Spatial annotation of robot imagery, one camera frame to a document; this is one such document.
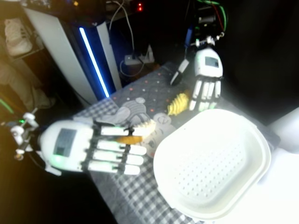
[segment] red wire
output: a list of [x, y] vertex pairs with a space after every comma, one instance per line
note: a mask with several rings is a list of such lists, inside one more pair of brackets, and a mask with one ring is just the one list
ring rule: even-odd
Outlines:
[[222, 29], [222, 31], [224, 31], [223, 24], [222, 24], [222, 21], [221, 21], [221, 19], [220, 19], [220, 16], [219, 16], [218, 10], [217, 10], [216, 6], [213, 4], [213, 2], [212, 2], [211, 0], [210, 0], [210, 2], [211, 2], [212, 6], [213, 6], [213, 8], [214, 8], [214, 10], [215, 10], [215, 12], [216, 12], [216, 14], [217, 14], [217, 17], [218, 17], [218, 20], [219, 20], [219, 23], [220, 23], [221, 29]]

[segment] white sneaker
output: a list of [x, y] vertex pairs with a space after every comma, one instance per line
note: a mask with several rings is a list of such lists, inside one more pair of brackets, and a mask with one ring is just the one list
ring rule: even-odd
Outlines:
[[28, 33], [25, 30], [19, 18], [5, 20], [5, 36], [8, 53], [11, 56], [22, 55], [30, 52], [32, 43], [28, 38]]

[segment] green wire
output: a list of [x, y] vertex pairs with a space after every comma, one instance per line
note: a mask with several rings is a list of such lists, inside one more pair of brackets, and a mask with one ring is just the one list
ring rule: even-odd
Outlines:
[[0, 99], [0, 103], [10, 112], [10, 113], [14, 113], [13, 109], [11, 109], [11, 107], [5, 103], [2, 99]]
[[216, 2], [216, 1], [209, 1], [209, 0], [197, 0], [197, 1], [199, 1], [199, 2], [201, 2], [201, 3], [209, 4], [209, 5], [214, 4], [214, 5], [218, 5], [218, 6], [219, 6], [219, 8], [221, 9], [222, 14], [223, 14], [223, 23], [224, 23], [224, 24], [223, 24], [223, 30], [225, 31], [225, 30], [226, 30], [226, 26], [227, 26], [227, 19], [226, 19], [225, 10], [224, 10], [224, 8], [220, 5], [220, 3], [219, 3], [219, 2]]

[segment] white cylinder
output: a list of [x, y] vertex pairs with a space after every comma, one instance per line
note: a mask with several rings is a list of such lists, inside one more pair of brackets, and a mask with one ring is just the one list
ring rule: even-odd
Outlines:
[[299, 108], [269, 125], [281, 139], [279, 146], [291, 153], [299, 153]]

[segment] checkered tablecloth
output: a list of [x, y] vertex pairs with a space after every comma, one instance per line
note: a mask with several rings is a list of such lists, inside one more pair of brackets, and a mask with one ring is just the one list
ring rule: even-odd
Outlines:
[[[105, 115], [113, 115], [120, 108], [120, 102], [116, 104], [118, 98], [126, 100], [126, 94], [132, 94], [131, 90], [136, 88], [136, 86], [140, 85], [141, 94], [144, 95], [144, 88], [141, 86], [141, 83], [147, 83], [153, 77], [161, 77], [165, 76], [164, 80], [168, 80], [168, 77], [171, 76], [171, 68], [164, 66], [160, 69], [148, 74], [145, 78], [141, 78], [134, 82], [133, 84], [125, 87], [121, 91], [116, 92], [111, 96], [111, 98], [106, 98], [99, 103], [89, 107], [88, 109], [80, 112], [76, 116], [83, 117], [92, 117], [94, 119], [102, 119]], [[159, 84], [159, 88], [167, 90], [171, 89], [171, 91], [175, 91], [171, 93], [171, 91], [165, 91], [168, 94], [173, 94], [174, 96], [178, 93], [180, 89], [184, 89], [185, 87], [182, 84], [176, 88], [170, 88], [168, 83], [163, 83], [160, 81], [156, 81]], [[229, 110], [236, 111], [229, 102], [225, 100], [221, 100], [220, 102], [221, 108], [228, 107]], [[161, 110], [164, 112], [165, 106], [156, 106], [153, 110], [159, 112]], [[264, 130], [263, 133], [269, 138], [273, 138], [273, 134], [268, 132], [266, 128], [261, 125]], [[91, 176], [93, 181], [101, 193], [103, 199], [107, 203], [111, 212], [113, 213], [116, 221], [119, 224], [199, 224], [200, 221], [195, 222], [189, 217], [186, 217], [179, 211], [175, 209], [171, 209], [164, 198], [160, 195], [157, 190], [157, 183], [154, 177], [153, 172], [153, 159], [145, 156], [144, 163], [141, 165], [141, 171], [139, 175], [129, 176], [129, 175], [119, 175], [119, 174], [108, 174], [108, 173], [100, 173], [100, 172], [91, 172]]]

